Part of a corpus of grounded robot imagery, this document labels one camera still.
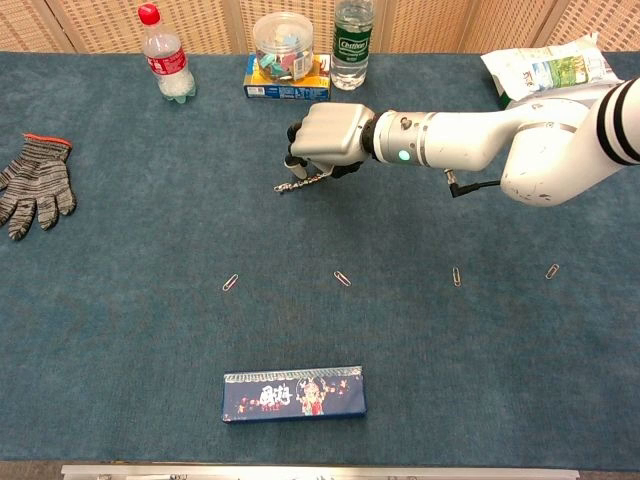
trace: chain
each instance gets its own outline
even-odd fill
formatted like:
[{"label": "chain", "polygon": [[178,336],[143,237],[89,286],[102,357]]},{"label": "chain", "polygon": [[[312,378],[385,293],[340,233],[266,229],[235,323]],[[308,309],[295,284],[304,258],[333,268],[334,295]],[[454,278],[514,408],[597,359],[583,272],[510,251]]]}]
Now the chain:
[{"label": "chain", "polygon": [[273,187],[273,191],[277,193],[291,192],[297,188],[302,188],[302,187],[306,187],[307,185],[312,185],[314,183],[317,183],[320,180],[324,180],[329,176],[331,176],[331,172],[318,173],[311,177],[307,177],[304,180],[298,180],[295,183],[283,183],[281,185],[276,185],[275,187]]}]

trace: box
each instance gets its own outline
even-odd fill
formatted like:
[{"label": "box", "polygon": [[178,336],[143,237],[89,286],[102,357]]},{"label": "box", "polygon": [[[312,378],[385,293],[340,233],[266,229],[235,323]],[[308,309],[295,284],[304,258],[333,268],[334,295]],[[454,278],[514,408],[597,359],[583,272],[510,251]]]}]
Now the box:
[{"label": "box", "polygon": [[329,100],[331,55],[314,55],[309,73],[302,79],[273,82],[260,74],[254,53],[249,55],[244,75],[244,92],[249,98],[295,98],[303,100]]},{"label": "box", "polygon": [[314,368],[224,376],[222,421],[362,416],[362,367]]}]

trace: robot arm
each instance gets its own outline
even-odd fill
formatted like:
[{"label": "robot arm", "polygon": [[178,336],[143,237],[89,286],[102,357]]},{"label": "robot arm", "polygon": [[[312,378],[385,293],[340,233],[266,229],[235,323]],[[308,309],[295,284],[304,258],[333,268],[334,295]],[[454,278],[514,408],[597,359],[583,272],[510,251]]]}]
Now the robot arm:
[{"label": "robot arm", "polygon": [[319,103],[289,131],[285,165],[312,162],[334,177],[369,156],[381,163],[480,171],[512,141],[500,180],[528,205],[561,204],[627,165],[640,164],[640,82],[610,90],[591,109],[546,99],[501,112],[395,112]]}]

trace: plastic bottle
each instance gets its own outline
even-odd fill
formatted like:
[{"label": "plastic bottle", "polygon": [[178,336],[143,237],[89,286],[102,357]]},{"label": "plastic bottle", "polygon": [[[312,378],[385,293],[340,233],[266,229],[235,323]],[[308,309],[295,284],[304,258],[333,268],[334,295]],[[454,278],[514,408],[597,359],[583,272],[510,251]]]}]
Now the plastic bottle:
[{"label": "plastic bottle", "polygon": [[373,13],[373,0],[336,2],[331,80],[342,90],[354,90],[367,75]]},{"label": "plastic bottle", "polygon": [[145,25],[142,51],[160,91],[167,100],[184,103],[187,97],[196,94],[196,82],[187,66],[180,38],[163,25],[160,12],[152,3],[141,5],[138,16]]}]

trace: woven panel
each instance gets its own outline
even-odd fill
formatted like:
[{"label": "woven panel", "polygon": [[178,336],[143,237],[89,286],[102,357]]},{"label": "woven panel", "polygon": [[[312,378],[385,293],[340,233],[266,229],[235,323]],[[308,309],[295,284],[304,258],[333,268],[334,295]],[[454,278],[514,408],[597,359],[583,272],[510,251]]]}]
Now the woven panel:
[{"label": "woven panel", "polygon": [[63,51],[28,0],[0,1],[0,50]]},{"label": "woven panel", "polygon": [[[91,53],[139,52],[143,27],[137,8],[143,2],[49,0]],[[231,53],[221,0],[156,0],[163,21],[180,35],[190,53]]]},{"label": "woven panel", "polygon": [[486,53],[513,47],[531,47],[553,0],[485,0],[470,19],[461,51]]},{"label": "woven panel", "polygon": [[[300,13],[313,23],[313,50],[315,53],[330,53],[333,49],[334,0],[239,0],[242,23],[249,51],[254,50],[253,25],[263,15],[273,12]],[[380,8],[377,1],[374,8]],[[379,26],[374,24],[371,45]]]},{"label": "woven panel", "polygon": [[402,0],[396,3],[390,52],[455,52],[470,0]]},{"label": "woven panel", "polygon": [[567,43],[582,35],[600,32],[604,51],[640,49],[640,2],[637,0],[572,0],[547,44]]}]

